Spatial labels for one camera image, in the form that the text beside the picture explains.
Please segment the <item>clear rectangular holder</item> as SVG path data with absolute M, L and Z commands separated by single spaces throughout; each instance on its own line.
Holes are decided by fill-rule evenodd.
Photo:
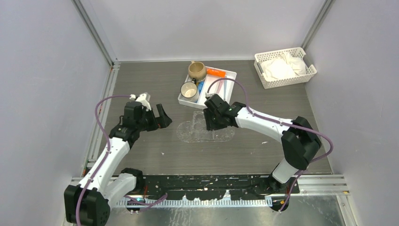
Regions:
M 215 135 L 213 131 L 207 130 L 207 124 L 204 113 L 202 111 L 195 111 L 193 113 L 191 135 L 194 139 L 202 141 L 214 141 Z

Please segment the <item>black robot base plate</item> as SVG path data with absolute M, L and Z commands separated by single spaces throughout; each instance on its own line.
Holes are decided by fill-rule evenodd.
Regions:
M 287 195 L 299 194 L 295 178 L 281 188 L 267 175 L 147 175 L 145 184 L 128 193 L 117 207 L 153 208 L 270 207 L 286 209 Z

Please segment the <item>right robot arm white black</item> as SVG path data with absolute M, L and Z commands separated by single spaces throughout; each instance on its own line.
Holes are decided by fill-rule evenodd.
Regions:
M 232 105 L 218 94 L 206 98 L 204 116 L 207 130 L 227 127 L 244 128 L 267 135 L 283 148 L 284 158 L 267 177 L 266 184 L 274 193 L 287 188 L 287 182 L 300 170 L 306 170 L 321 148 L 321 141 L 313 133 L 309 122 L 298 116 L 296 119 L 281 119 L 257 112 L 243 103 Z

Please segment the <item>white plastic bin tray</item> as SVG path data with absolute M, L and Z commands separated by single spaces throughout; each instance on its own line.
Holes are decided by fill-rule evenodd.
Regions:
M 206 106 L 205 106 L 204 102 L 206 101 L 206 93 L 208 92 L 209 86 L 214 81 L 216 81 L 217 79 L 219 79 L 219 77 L 208 75 L 208 74 L 206 75 L 206 78 L 204 80 L 205 82 L 204 82 L 204 85 L 203 85 L 202 93 L 201 93 L 201 96 L 200 96 L 200 99 L 199 99 L 198 103 L 189 102 L 189 101 L 183 100 L 180 93 L 179 93 L 179 96 L 177 98 L 178 103 L 181 104 L 181 105 L 185 105 L 185 106 L 189 106 L 189 107 L 193 107 L 193 108 L 197 108 L 197 109 L 205 109 Z M 219 83 L 219 81 L 217 81 L 215 84 L 213 84 L 211 86 L 211 89 L 209 91 L 210 94 L 216 94 L 216 89 L 217 89 L 218 83 Z M 234 82 L 230 81 L 230 80 L 227 80 L 227 94 L 226 94 L 226 102 L 227 103 L 230 103 L 233 87 L 234 87 Z M 220 90 L 220 93 L 218 93 L 218 95 L 223 99 L 223 86 L 222 86 L 222 88 Z

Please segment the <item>white ribbed mug black rim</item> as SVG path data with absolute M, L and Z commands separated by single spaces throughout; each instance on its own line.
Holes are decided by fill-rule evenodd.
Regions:
M 182 99 L 189 102 L 197 102 L 200 96 L 198 87 L 194 81 L 185 82 L 180 88 Z

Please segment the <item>clear oval glass tray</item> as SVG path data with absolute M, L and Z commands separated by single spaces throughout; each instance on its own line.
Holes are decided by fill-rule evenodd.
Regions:
M 185 121 L 178 125 L 177 137 L 185 143 L 227 142 L 232 140 L 235 129 L 207 130 L 205 120 Z

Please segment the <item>tan ceramic mug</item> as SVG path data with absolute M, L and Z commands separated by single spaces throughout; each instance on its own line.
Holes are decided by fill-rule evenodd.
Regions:
M 191 61 L 188 67 L 188 75 L 191 79 L 195 79 L 197 82 L 204 81 L 207 75 L 207 69 L 202 62 Z

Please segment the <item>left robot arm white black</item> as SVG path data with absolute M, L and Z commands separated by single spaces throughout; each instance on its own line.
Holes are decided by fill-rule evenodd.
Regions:
M 144 190 L 143 173 L 127 168 L 111 182 L 117 166 L 131 150 L 143 131 L 168 127 L 172 120 L 162 104 L 157 104 L 155 116 L 145 101 L 130 101 L 124 107 L 119 123 L 106 135 L 107 144 L 99 159 L 86 176 L 75 186 L 64 191 L 66 220 L 78 226 L 104 226 L 124 195 L 138 195 Z

